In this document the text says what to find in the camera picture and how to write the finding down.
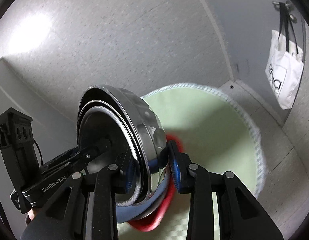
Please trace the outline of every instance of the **silver bolt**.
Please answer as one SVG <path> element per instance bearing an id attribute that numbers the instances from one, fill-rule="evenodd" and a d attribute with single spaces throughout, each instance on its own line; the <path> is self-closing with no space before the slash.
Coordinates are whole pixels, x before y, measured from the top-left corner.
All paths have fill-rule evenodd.
<path id="1" fill-rule="evenodd" d="M 80 177 L 81 177 L 81 172 L 75 172 L 74 174 L 72 174 L 73 179 L 78 179 Z"/>
<path id="2" fill-rule="evenodd" d="M 115 171 L 117 168 L 118 168 L 118 165 L 117 165 L 117 164 L 110 164 L 109 167 L 108 167 L 108 169 L 109 169 L 110 171 Z"/>
<path id="3" fill-rule="evenodd" d="M 195 163 L 191 163 L 191 164 L 189 165 L 189 169 L 195 171 L 195 170 L 198 169 L 198 165 L 195 164 Z"/>
<path id="4" fill-rule="evenodd" d="M 233 173 L 232 171 L 227 171 L 227 172 L 225 173 L 225 176 L 226 176 L 227 178 L 229 178 L 229 179 L 232 179 L 232 178 L 234 178 L 234 173 Z"/>

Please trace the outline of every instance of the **green round mat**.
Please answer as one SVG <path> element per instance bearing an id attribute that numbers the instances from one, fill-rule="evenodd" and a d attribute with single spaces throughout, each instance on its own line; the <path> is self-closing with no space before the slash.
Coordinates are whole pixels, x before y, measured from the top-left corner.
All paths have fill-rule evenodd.
<path id="1" fill-rule="evenodd" d="M 142 97 L 156 113 L 167 134 L 177 136 L 192 162 L 208 171 L 233 171 L 258 196 L 265 165 L 260 133 L 250 116 L 215 88 L 191 83 L 163 87 Z M 216 195 L 213 194 L 215 239 L 219 239 Z M 189 195 L 176 194 L 161 224 L 151 232 L 118 225 L 120 239 L 185 239 Z"/>

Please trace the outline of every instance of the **white tote bag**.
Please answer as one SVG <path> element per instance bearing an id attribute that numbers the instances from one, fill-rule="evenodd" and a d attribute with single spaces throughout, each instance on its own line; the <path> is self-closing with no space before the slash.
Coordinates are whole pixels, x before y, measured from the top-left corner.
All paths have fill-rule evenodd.
<path id="1" fill-rule="evenodd" d="M 279 32 L 272 30 L 271 47 L 265 73 L 282 109 L 292 108 L 304 66 L 302 49 L 289 40 L 288 23 L 291 25 L 295 38 L 289 12 L 285 4 L 280 3 L 280 30 Z M 281 34 L 283 24 L 286 36 Z"/>

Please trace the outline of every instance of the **bright light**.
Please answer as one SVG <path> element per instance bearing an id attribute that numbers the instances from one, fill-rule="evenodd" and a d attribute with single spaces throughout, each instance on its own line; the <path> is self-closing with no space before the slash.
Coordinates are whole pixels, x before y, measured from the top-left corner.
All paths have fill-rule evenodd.
<path id="1" fill-rule="evenodd" d="M 9 41 L 9 54 L 28 52 L 38 47 L 50 31 L 50 19 L 43 14 L 25 18 L 13 30 Z"/>

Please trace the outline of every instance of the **white stitched edge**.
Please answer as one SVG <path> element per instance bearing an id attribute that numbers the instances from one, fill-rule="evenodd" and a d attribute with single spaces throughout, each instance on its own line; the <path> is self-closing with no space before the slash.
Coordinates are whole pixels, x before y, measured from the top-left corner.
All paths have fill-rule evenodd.
<path id="1" fill-rule="evenodd" d="M 220 90 L 213 88 L 213 87 L 209 87 L 209 86 L 198 85 L 195 83 L 178 83 L 178 84 L 168 85 L 168 86 L 156 89 L 142 96 L 141 98 L 144 99 L 149 96 L 155 95 L 157 93 L 170 90 L 170 89 L 175 89 L 175 88 L 193 88 L 193 89 L 202 90 L 204 92 L 219 96 L 223 101 L 229 103 L 230 106 L 232 106 L 232 108 L 238 114 L 238 116 L 243 120 L 255 144 L 257 169 L 256 169 L 256 190 L 254 192 L 254 196 L 255 198 L 257 198 L 259 193 L 264 187 L 264 182 L 265 182 L 265 177 L 266 177 L 266 165 L 264 161 L 264 154 L 261 148 L 261 133 L 260 133 L 259 128 L 252 121 L 251 117 L 232 98 L 230 98 L 228 95 L 224 94 Z"/>

